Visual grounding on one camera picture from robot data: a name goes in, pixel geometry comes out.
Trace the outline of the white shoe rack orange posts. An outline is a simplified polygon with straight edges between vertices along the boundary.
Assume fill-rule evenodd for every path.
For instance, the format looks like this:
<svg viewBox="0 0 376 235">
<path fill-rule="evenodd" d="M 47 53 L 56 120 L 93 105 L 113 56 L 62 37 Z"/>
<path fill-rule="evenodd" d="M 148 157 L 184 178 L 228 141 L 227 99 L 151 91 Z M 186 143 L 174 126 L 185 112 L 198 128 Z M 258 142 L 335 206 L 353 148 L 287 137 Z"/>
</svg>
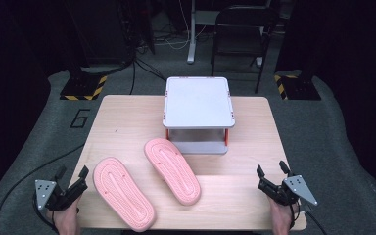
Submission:
<svg viewBox="0 0 376 235">
<path fill-rule="evenodd" d="M 224 155 L 234 125 L 225 77 L 170 77 L 166 81 L 165 136 L 182 154 Z"/>
</svg>

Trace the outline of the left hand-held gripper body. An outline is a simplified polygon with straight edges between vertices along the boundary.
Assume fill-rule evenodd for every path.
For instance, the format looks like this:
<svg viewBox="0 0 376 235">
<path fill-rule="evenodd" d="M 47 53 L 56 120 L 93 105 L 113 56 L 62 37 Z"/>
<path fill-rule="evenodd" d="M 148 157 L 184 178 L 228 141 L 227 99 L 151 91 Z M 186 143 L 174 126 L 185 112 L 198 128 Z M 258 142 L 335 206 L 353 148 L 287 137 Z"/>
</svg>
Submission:
<svg viewBox="0 0 376 235">
<path fill-rule="evenodd" d="M 79 194 L 72 190 L 63 190 L 56 181 L 36 180 L 35 199 L 38 210 L 64 211 L 78 197 Z"/>
</svg>

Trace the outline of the black stand base striped edge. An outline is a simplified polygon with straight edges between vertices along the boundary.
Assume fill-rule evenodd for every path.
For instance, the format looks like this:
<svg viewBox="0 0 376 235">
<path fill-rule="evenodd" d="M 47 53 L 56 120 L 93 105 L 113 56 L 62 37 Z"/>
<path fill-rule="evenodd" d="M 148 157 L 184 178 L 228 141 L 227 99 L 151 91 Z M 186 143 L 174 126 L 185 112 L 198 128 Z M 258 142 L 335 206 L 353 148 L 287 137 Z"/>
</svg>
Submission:
<svg viewBox="0 0 376 235">
<path fill-rule="evenodd" d="M 61 100 L 96 100 L 107 80 L 105 75 L 86 74 L 82 78 L 70 78 L 60 93 Z"/>
<path fill-rule="evenodd" d="M 283 100 L 311 100 L 321 99 L 312 81 L 305 81 L 294 75 L 274 76 L 278 91 Z"/>
</svg>

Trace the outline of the pink rubber slipper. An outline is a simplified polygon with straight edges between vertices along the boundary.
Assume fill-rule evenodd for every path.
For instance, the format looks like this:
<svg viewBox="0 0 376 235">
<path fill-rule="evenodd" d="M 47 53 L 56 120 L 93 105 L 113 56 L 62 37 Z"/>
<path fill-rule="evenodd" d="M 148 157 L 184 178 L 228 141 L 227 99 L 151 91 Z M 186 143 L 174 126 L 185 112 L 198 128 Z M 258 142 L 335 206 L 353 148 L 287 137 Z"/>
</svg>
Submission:
<svg viewBox="0 0 376 235">
<path fill-rule="evenodd" d="M 120 160 L 113 157 L 101 160 L 93 170 L 93 183 L 100 196 L 133 231 L 144 232 L 155 223 L 153 205 Z"/>
<path fill-rule="evenodd" d="M 163 138 L 150 140 L 144 153 L 180 204 L 191 206 L 200 200 L 200 183 L 173 143 Z"/>
</svg>

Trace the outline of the white desk leg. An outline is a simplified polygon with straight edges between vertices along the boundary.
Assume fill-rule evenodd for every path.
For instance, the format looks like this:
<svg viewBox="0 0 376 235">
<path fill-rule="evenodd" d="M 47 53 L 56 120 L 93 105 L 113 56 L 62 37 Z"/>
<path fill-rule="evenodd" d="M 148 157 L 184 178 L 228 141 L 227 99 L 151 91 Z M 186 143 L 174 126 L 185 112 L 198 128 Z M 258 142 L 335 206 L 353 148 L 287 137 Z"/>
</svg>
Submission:
<svg viewBox="0 0 376 235">
<path fill-rule="evenodd" d="M 187 54 L 187 64 L 192 65 L 195 62 L 196 54 L 196 0 L 191 0 L 191 26 L 190 26 L 190 39 L 189 49 Z"/>
</svg>

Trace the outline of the black folding chair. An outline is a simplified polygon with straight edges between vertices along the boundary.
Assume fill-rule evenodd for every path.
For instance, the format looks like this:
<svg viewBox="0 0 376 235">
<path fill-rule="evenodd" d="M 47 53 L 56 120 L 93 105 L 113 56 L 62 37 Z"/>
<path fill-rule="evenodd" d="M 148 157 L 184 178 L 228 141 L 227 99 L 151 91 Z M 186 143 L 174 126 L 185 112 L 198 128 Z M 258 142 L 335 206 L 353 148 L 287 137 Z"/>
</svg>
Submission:
<svg viewBox="0 0 376 235">
<path fill-rule="evenodd" d="M 279 14 L 266 6 L 234 5 L 217 14 L 211 49 L 211 76 L 217 56 L 251 58 L 250 66 L 261 58 L 255 92 L 259 91 L 271 34 Z"/>
</svg>

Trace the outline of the black cabinet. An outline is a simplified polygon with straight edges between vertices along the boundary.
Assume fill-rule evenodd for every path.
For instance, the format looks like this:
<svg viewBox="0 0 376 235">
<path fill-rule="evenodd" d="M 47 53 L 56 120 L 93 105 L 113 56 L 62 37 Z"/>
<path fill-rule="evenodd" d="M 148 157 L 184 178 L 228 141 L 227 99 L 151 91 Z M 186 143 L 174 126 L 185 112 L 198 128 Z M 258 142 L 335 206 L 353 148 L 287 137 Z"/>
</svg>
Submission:
<svg viewBox="0 0 376 235">
<path fill-rule="evenodd" d="M 118 0 L 67 0 L 85 59 L 93 65 L 120 65 L 133 60 L 118 13 Z"/>
</svg>

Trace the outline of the person's left hand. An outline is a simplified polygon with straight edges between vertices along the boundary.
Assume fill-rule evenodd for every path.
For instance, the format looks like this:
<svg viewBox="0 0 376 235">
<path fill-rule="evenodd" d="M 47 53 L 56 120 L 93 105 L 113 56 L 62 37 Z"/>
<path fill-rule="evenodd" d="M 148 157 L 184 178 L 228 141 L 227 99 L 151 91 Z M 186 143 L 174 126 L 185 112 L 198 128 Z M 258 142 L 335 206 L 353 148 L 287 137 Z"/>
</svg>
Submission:
<svg viewBox="0 0 376 235">
<path fill-rule="evenodd" d="M 47 211 L 47 217 L 52 220 L 59 235 L 80 235 L 77 205 L 78 201 L 74 201 L 64 211 Z"/>
</svg>

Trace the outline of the person's right hand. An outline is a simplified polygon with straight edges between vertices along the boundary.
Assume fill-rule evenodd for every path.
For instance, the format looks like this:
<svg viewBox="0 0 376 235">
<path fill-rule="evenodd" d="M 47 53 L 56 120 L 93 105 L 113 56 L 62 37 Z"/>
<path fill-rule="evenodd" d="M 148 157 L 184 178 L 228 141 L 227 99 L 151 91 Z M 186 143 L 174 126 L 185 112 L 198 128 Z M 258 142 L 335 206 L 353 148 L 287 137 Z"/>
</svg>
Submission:
<svg viewBox="0 0 376 235">
<path fill-rule="evenodd" d="M 283 206 L 271 198 L 268 199 L 271 214 L 273 235 L 289 235 L 291 224 L 294 221 L 294 214 L 298 211 L 298 204 Z"/>
</svg>

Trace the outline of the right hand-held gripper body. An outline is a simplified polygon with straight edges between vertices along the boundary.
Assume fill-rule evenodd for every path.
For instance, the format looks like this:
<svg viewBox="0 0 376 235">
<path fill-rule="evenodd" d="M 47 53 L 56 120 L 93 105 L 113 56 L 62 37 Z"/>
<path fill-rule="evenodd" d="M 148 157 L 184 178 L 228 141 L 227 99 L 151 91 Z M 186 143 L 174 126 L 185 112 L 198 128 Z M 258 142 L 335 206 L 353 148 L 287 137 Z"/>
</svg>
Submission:
<svg viewBox="0 0 376 235">
<path fill-rule="evenodd" d="M 317 206 L 318 202 L 308 188 L 301 175 L 285 178 L 281 185 L 275 190 L 274 201 L 283 206 L 289 206 L 303 199 L 306 203 Z"/>
</svg>

